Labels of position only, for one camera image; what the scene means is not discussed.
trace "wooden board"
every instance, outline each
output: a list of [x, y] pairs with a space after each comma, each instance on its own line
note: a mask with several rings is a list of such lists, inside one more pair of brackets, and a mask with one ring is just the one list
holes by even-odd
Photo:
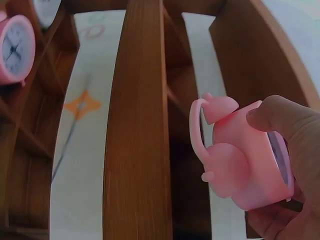
[[[62, 0], [72, 13], [127, 9], [128, 0]], [[165, 0], [164, 6], [177, 13], [215, 16], [226, 0]]]
[[103, 238], [172, 239], [170, 199], [163, 3], [130, 0], [107, 123]]
[[228, 0], [210, 33], [227, 95], [241, 107], [276, 94], [320, 110], [300, 56], [261, 0]]

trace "pink alarm clock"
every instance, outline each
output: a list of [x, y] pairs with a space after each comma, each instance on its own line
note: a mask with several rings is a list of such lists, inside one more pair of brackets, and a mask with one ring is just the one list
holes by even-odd
[[0, 85], [25, 84], [35, 60], [36, 40], [23, 15], [7, 17], [0, 11]]
[[[231, 97], [207, 93], [195, 100], [190, 110], [191, 144], [204, 166], [202, 180], [218, 197], [232, 198], [246, 211], [289, 201], [294, 194], [284, 139], [275, 131], [258, 131], [247, 122], [247, 112], [261, 102], [237, 110], [239, 105]], [[207, 124], [215, 123], [213, 145], [207, 148], [201, 139], [201, 109]]]

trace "wooden shelf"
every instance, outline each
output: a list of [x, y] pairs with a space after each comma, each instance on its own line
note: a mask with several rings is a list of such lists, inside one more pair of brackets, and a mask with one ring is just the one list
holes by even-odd
[[8, 180], [9, 227], [47, 229], [52, 164], [18, 144]]
[[52, 156], [55, 149], [63, 98], [48, 93], [42, 86], [43, 81], [35, 78], [21, 118], [23, 131], [41, 142]]
[[8, 0], [5, 7], [10, 17], [30, 20], [36, 53], [24, 87], [0, 87], [0, 231], [48, 239], [56, 137], [79, 39], [64, 6], [46, 32], [32, 0]]

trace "shelf compartment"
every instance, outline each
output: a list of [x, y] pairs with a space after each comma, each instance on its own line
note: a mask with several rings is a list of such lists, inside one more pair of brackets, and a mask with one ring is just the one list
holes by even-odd
[[21, 127], [24, 136], [32, 136], [34, 142], [40, 142], [43, 145], [40, 152], [50, 157], [55, 150], [63, 97], [48, 93], [39, 77], [36, 76], [31, 86], [21, 118]]
[[16, 146], [8, 181], [8, 226], [48, 229], [51, 162]]
[[190, 144], [170, 139], [170, 171], [173, 230], [199, 239], [211, 236], [209, 188], [201, 180], [204, 167]]

